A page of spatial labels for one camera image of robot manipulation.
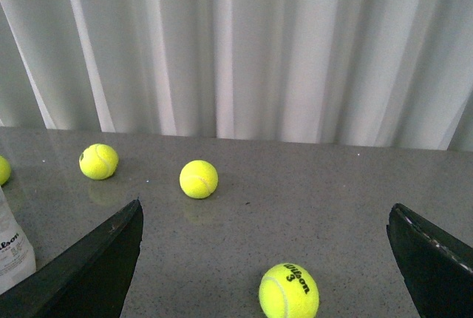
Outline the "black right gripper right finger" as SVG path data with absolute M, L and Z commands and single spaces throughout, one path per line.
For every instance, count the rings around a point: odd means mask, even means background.
M 387 236 L 421 317 L 472 316 L 472 247 L 401 203 Z

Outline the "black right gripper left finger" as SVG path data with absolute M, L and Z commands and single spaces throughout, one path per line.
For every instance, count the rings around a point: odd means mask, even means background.
M 133 200 L 39 271 L 1 295 L 2 317 L 119 317 L 143 235 Z

